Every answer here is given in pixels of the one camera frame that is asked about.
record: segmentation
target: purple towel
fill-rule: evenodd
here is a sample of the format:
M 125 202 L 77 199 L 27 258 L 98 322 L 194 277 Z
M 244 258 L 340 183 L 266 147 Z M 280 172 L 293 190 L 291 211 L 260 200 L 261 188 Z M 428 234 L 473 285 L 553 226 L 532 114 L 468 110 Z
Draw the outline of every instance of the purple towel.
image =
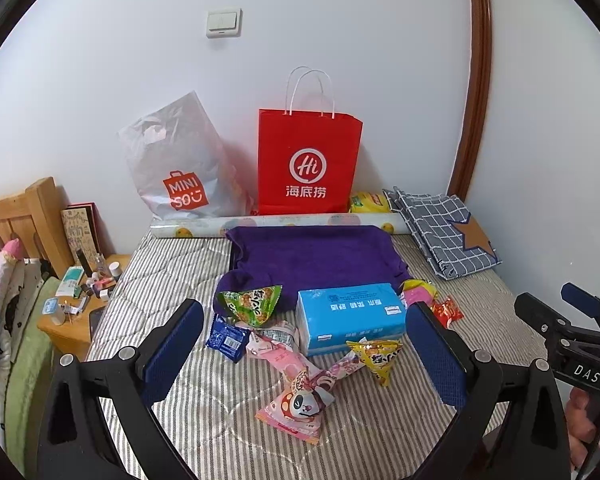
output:
M 296 308 L 298 290 L 390 283 L 396 292 L 410 278 L 391 237 L 375 226 L 234 227 L 226 237 L 236 251 L 235 269 L 218 292 L 282 285 L 277 312 Z

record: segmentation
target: wooden nightstand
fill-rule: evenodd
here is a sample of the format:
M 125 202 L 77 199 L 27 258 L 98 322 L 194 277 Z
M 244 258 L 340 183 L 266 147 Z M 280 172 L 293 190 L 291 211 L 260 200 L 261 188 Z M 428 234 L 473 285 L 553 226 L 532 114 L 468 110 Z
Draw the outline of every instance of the wooden nightstand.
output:
M 107 265 L 111 262 L 120 262 L 122 269 L 126 269 L 129 264 L 129 254 L 112 254 L 107 258 Z M 77 304 L 78 300 L 70 301 L 72 304 Z M 65 321 L 62 325 L 54 325 L 51 321 L 51 316 L 40 316 L 37 326 L 42 332 L 46 333 L 51 339 L 51 342 L 63 354 L 74 354 L 80 361 L 84 361 L 91 345 L 91 335 L 89 333 L 89 313 L 92 310 L 104 306 L 106 303 L 100 298 L 91 297 L 84 311 L 77 316 L 72 316 L 72 321 Z

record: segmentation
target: wall switch plate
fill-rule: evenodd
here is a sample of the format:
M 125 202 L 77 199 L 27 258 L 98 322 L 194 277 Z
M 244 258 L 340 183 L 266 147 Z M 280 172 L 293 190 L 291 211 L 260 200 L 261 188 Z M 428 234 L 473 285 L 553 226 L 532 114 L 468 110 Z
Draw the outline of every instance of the wall switch plate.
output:
M 239 7 L 210 10 L 206 15 L 206 36 L 208 38 L 238 36 L 241 21 L 242 9 Z

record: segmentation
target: paper bag handle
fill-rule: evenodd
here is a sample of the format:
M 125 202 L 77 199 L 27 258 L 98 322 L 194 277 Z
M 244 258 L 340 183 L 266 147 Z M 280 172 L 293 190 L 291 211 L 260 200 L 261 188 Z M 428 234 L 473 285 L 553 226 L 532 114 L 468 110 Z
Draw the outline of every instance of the paper bag handle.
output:
M 311 70 L 308 70 L 307 72 L 303 73 L 298 78 L 298 81 L 296 82 L 296 87 L 294 88 L 294 92 L 291 94 L 291 102 L 289 103 L 289 115 L 294 114 L 293 113 L 294 98 L 296 97 L 296 92 L 298 91 L 298 85 L 300 84 L 300 81 L 302 80 L 302 78 L 304 76 L 306 76 L 307 74 L 310 74 L 311 72 L 320 72 L 321 74 L 324 74 L 325 76 L 327 76 L 327 79 L 329 80 L 329 84 L 331 85 L 331 95 L 333 96 L 331 98 L 331 101 L 333 102 L 333 107 L 331 107 L 331 119 L 335 119 L 336 118 L 336 99 L 335 99 L 335 96 L 333 95 L 333 81 L 331 81 L 329 74 L 327 74 L 324 70 L 318 70 L 316 68 L 312 68 Z
M 286 88 L 285 88 L 285 115 L 288 112 L 288 99 L 289 99 L 289 83 L 291 82 L 291 76 L 296 72 L 296 70 L 300 70 L 301 68 L 308 68 L 309 70 L 311 70 L 310 66 L 307 65 L 300 65 L 300 66 L 296 66 L 291 72 L 289 72 L 288 77 L 286 78 Z M 322 79 L 320 79 L 320 76 L 316 74 L 316 77 L 318 78 L 318 82 L 320 83 L 320 110 L 323 109 L 322 106 L 322 102 L 324 100 L 324 88 L 322 88 Z

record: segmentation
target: white wall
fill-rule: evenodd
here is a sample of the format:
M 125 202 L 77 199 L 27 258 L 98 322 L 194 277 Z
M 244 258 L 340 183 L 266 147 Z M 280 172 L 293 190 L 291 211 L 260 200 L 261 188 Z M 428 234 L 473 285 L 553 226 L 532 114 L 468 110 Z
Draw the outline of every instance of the white wall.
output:
M 71 202 L 94 201 L 129 252 L 150 213 L 115 133 L 195 89 L 255 194 L 257 110 L 282 107 L 299 64 L 329 72 L 338 110 L 364 122 L 357 189 L 442 192 L 468 81 L 468 2 L 38 0 L 0 50 L 0 195 L 52 175 Z M 206 11 L 227 6 L 242 7 L 242 36 L 208 40 Z
M 504 263 L 572 322 L 573 282 L 600 296 L 600 33 L 573 0 L 493 0 L 493 81 L 468 205 Z

